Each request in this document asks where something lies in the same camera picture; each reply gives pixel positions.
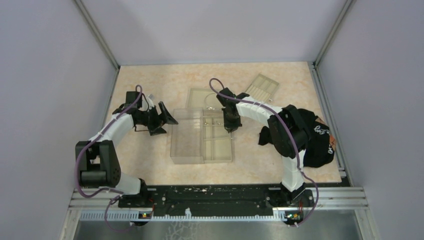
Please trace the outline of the beige compartment jewelry tray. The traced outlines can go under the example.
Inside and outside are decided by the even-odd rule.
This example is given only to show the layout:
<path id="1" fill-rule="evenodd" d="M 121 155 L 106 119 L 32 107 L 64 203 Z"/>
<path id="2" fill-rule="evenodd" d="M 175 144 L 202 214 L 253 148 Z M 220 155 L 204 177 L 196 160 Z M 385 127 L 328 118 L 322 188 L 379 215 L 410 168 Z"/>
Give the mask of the beige compartment jewelry tray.
<path id="1" fill-rule="evenodd" d="M 223 164 L 233 161 L 233 139 L 224 127 L 221 116 L 203 117 L 203 161 L 205 164 Z"/>

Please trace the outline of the silver wire bangle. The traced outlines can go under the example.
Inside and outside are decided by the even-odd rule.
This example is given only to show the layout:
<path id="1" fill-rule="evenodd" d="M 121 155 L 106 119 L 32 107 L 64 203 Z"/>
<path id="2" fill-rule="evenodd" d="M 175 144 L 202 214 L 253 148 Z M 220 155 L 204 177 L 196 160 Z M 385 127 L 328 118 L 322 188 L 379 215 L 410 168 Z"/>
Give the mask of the silver wire bangle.
<path id="1" fill-rule="evenodd" d="M 217 99 L 217 95 L 215 93 L 209 93 L 205 98 L 204 98 L 204 107 L 207 110 L 218 110 L 222 107 L 221 103 L 219 102 L 219 100 Z"/>

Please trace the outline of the clear plastic box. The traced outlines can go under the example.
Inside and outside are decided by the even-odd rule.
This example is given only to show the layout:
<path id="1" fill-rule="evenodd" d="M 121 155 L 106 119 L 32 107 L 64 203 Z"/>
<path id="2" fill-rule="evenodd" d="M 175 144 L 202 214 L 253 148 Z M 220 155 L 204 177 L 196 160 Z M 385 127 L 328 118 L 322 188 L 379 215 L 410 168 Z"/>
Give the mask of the clear plastic box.
<path id="1" fill-rule="evenodd" d="M 170 135 L 170 158 L 176 165 L 200 165 L 203 158 L 203 117 L 219 116 L 218 110 L 203 108 L 180 108 L 173 111 L 178 121 L 173 125 Z"/>

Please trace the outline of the beige slotted ring tray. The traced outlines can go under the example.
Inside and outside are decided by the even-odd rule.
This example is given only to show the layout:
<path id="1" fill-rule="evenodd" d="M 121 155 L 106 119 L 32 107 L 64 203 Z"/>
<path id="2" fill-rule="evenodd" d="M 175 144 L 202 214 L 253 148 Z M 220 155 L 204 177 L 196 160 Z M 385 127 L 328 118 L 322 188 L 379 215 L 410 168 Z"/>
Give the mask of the beige slotted ring tray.
<path id="1" fill-rule="evenodd" d="M 244 91 L 261 102 L 272 102 L 280 83 L 259 73 Z"/>

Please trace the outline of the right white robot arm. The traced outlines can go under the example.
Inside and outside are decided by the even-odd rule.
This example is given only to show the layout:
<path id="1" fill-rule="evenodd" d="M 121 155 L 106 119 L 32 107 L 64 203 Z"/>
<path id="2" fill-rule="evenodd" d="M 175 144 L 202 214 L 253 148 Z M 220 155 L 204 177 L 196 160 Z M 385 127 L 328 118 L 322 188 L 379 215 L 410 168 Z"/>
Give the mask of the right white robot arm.
<path id="1" fill-rule="evenodd" d="M 217 91 L 216 98 L 222 105 L 227 132 L 232 133 L 240 128 L 242 117 L 264 126 L 265 132 L 260 134 L 260 140 L 274 146 L 285 168 L 281 180 L 281 199 L 287 206 L 295 206 L 305 190 L 303 156 L 312 137 L 298 109 L 293 105 L 269 105 L 244 92 L 235 95 L 227 87 Z"/>

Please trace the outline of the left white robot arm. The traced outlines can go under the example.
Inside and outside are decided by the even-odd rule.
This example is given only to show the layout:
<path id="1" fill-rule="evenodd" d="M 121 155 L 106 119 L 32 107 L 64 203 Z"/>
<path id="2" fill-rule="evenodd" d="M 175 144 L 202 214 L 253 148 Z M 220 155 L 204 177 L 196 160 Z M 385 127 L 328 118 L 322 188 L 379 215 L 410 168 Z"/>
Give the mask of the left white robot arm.
<path id="1" fill-rule="evenodd" d="M 102 191 L 130 196 L 138 207 L 149 203 L 150 193 L 141 178 L 122 173 L 116 147 L 128 132 L 145 126 L 150 136 L 165 134 L 164 125 L 177 125 L 165 104 L 157 105 L 145 96 L 139 86 L 128 91 L 125 102 L 112 113 L 109 122 L 89 140 L 75 145 L 75 183 L 84 198 L 93 198 Z"/>

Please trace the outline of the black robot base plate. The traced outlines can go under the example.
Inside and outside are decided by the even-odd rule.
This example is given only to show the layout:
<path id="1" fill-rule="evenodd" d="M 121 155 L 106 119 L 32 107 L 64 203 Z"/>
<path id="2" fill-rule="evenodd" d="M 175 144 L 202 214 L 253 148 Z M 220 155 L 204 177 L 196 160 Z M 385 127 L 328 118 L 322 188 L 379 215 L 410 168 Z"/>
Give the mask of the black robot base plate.
<path id="1" fill-rule="evenodd" d="M 280 183 L 150 185 L 118 200 L 119 208 L 152 208 L 155 217 L 183 216 L 186 209 L 193 217 L 271 216 L 273 208 L 303 211 L 313 205 L 310 189 L 289 193 Z"/>

